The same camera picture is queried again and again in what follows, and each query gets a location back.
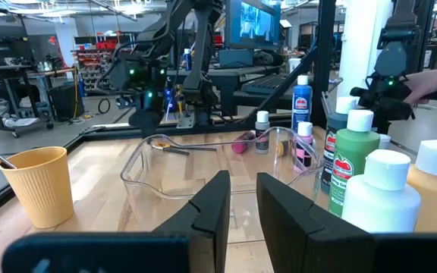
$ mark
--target pink paint bottle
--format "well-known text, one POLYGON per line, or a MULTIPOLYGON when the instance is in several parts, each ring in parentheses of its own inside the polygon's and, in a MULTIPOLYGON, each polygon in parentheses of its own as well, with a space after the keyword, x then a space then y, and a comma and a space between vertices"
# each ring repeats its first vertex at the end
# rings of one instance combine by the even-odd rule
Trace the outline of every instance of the pink paint bottle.
MULTIPOLYGON (((256 131, 250 130, 248 132, 245 132, 241 134, 238 138, 236 138, 234 141, 244 141, 244 140, 253 140, 256 138, 256 131)), ((232 151, 234 151, 236 154, 240 155, 247 151, 249 149, 250 143, 234 143, 232 144, 232 151)))
MULTIPOLYGON (((301 139, 312 145, 313 144, 313 124, 311 122, 300 121, 297 124, 297 134, 301 139)), ((296 156, 299 162, 303 163, 304 167, 311 166, 311 155, 306 152, 299 143, 296 143, 296 156)), ((301 168, 294 165, 294 170, 301 172, 301 168)))

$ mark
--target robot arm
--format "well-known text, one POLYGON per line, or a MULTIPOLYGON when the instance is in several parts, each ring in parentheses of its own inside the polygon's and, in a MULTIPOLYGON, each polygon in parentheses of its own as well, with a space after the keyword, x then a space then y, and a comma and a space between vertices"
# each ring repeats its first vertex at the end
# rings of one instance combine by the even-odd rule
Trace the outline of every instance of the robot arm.
POLYGON ((184 91, 198 91, 206 107, 218 99, 208 77, 209 60, 214 54, 213 31, 223 9, 222 0, 174 0, 171 8, 137 36, 137 46, 130 55, 120 55, 110 73, 113 85, 135 92, 132 106, 136 112, 129 124, 143 130, 146 137, 156 131, 164 114, 163 91, 166 84, 167 61, 163 58, 175 41, 177 28, 188 13, 195 10, 198 20, 195 45, 195 65, 184 81, 184 91))
MULTIPOLYGON (((351 90, 352 96, 360 97, 359 105, 376 114, 379 127, 389 121, 407 120, 413 116, 412 108, 404 102, 411 93, 404 82, 409 80, 406 77, 406 49, 420 39, 417 16, 413 13, 414 4, 412 0, 397 1, 395 12, 380 34, 378 49, 382 49, 382 52, 377 58, 374 73, 367 77, 371 80, 366 81, 368 89, 355 87, 351 90)), ((437 92, 424 99, 437 100, 437 92)))

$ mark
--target person's arm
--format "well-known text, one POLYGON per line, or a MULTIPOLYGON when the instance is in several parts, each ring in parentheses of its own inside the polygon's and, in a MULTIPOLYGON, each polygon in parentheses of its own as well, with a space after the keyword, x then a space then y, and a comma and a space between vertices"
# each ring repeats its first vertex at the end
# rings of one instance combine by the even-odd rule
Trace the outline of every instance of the person's arm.
POLYGON ((422 97, 437 91, 437 69, 407 75, 405 84, 412 93, 404 100, 407 103, 418 102, 422 97))

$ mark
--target red label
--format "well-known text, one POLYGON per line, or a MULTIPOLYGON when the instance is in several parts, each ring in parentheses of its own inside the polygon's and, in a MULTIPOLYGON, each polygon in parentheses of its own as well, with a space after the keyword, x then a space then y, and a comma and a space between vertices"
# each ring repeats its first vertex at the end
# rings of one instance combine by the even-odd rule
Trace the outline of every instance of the red label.
POLYGON ((354 175, 354 165, 348 159, 337 155, 333 161, 333 174, 341 179, 348 180, 354 175))
POLYGON ((308 109, 308 101, 305 98, 297 98, 294 103, 296 109, 308 109))
POLYGON ((330 152, 334 152, 336 141, 337 141, 337 134, 333 132, 329 132, 328 136, 326 137, 325 149, 327 149, 330 152))

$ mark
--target clear plastic tray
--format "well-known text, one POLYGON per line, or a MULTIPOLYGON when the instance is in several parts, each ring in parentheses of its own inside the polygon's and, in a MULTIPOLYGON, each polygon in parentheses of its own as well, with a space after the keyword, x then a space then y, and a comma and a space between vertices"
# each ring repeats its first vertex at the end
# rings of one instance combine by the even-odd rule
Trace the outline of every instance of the clear plastic tray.
POLYGON ((266 172, 315 200, 323 166, 322 155, 287 128, 273 127, 257 139, 234 142, 242 133, 155 135, 144 139, 121 172, 139 230, 151 231, 159 226, 220 170, 227 170, 231 175, 229 243, 264 239, 256 202, 257 173, 266 172), (268 135, 269 152, 264 155, 256 153, 256 143, 268 135), (153 148, 152 145, 157 143, 178 146, 190 154, 153 148), (237 154, 232 145, 245 145, 248 149, 237 154), (311 155, 308 168, 297 159, 297 149, 292 149, 296 145, 311 155), (216 148, 216 151, 186 149, 190 147, 216 148))

